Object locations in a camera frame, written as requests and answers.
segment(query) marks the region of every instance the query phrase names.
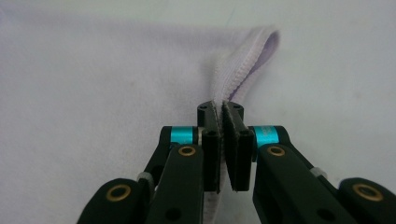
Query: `white surface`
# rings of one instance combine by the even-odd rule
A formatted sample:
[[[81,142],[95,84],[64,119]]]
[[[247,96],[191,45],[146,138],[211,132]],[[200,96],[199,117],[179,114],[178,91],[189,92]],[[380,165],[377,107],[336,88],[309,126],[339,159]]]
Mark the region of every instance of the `white surface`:
[[[247,96],[246,124],[278,124],[338,185],[360,176],[396,191],[396,2],[40,1],[145,21],[275,24],[277,55]],[[251,193],[226,189],[218,223],[259,223]]]

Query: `screw hole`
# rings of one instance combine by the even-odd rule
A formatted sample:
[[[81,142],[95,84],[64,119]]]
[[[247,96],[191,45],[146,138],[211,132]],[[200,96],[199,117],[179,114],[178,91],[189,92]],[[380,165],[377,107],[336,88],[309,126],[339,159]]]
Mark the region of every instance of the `screw hole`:
[[[273,156],[280,157],[285,155],[285,150],[281,147],[268,147],[267,151]]]
[[[355,184],[352,186],[353,190],[362,198],[373,201],[381,202],[384,199],[381,191],[366,184]]]
[[[117,185],[109,189],[106,198],[111,202],[119,202],[124,200],[131,193],[131,188],[128,185]]]
[[[166,211],[165,217],[166,217],[168,220],[176,221],[176,220],[179,220],[179,219],[180,219],[180,217],[181,217],[181,212],[180,212],[180,210],[177,209],[177,208],[170,208],[170,209],[168,209],[168,210]]]
[[[335,215],[324,208],[319,208],[317,211],[318,216],[320,216],[321,218],[327,220],[327,221],[334,221],[335,220]]]
[[[195,154],[195,148],[193,147],[181,147],[178,150],[178,154],[188,157],[188,156],[192,156],[193,154]]]

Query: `white fabric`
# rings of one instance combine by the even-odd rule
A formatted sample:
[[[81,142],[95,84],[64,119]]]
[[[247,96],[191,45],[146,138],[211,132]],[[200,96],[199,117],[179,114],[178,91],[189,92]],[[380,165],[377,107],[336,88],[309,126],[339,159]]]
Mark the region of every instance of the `white fabric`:
[[[272,27],[0,8],[1,223],[75,223],[104,183],[136,179],[162,126],[195,125],[234,90],[241,103],[278,42]]]

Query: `brass screw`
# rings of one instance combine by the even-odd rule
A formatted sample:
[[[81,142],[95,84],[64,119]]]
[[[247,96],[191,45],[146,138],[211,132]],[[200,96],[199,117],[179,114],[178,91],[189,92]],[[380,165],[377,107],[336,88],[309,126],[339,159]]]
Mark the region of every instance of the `brass screw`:
[[[195,148],[193,147],[181,147],[178,150],[178,154],[182,155],[182,156],[192,156],[195,154]]]
[[[369,201],[381,202],[384,199],[384,196],[378,189],[375,189],[369,185],[354,184],[352,188],[355,191],[355,193],[357,193],[359,196]]]
[[[267,151],[273,156],[281,157],[285,155],[285,150],[281,147],[268,147]]]
[[[117,189],[123,189],[124,192],[121,195],[113,195],[113,192]],[[106,198],[115,203],[124,200],[131,193],[131,188],[128,185],[116,185],[109,189],[106,194]]]

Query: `black plastic part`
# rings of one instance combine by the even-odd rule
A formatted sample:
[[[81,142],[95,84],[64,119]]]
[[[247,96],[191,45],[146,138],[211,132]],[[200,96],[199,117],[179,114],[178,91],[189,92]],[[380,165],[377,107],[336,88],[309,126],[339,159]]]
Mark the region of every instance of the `black plastic part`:
[[[157,148],[149,159],[145,172],[151,173],[154,179],[154,185],[157,186],[161,175],[163,174],[163,167],[169,155],[171,147],[171,132],[172,126],[163,126],[160,134],[160,141]]]
[[[179,153],[182,147],[193,147],[195,153],[183,156]],[[180,145],[172,148],[145,223],[202,223],[203,174],[204,152],[200,147]]]
[[[107,193],[116,186],[126,185],[131,192],[126,198],[111,202],[107,199]],[[85,206],[78,224],[127,224],[143,223],[148,206],[148,198],[145,198],[144,187],[129,179],[115,179],[105,183],[93,195]]]
[[[283,156],[268,152],[284,150]],[[259,148],[253,202],[262,223],[356,223],[294,150]]]
[[[216,108],[212,102],[197,107],[198,127],[202,130],[202,150],[205,153],[205,191],[219,192],[220,133]]]
[[[396,196],[373,181],[345,179],[340,184],[338,198],[359,223],[396,223]]]
[[[300,153],[299,150],[291,143],[288,131],[283,126],[274,126],[279,137],[279,144],[288,147],[290,150],[293,151],[294,155],[303,162],[308,170],[314,168],[314,166],[309,162],[303,154]],[[324,177],[318,176],[317,179],[320,183],[325,187],[334,197],[336,196],[337,189]]]
[[[250,184],[251,161],[254,148],[254,132],[243,122],[244,107],[233,102],[222,107],[224,154],[231,187],[247,191]]]

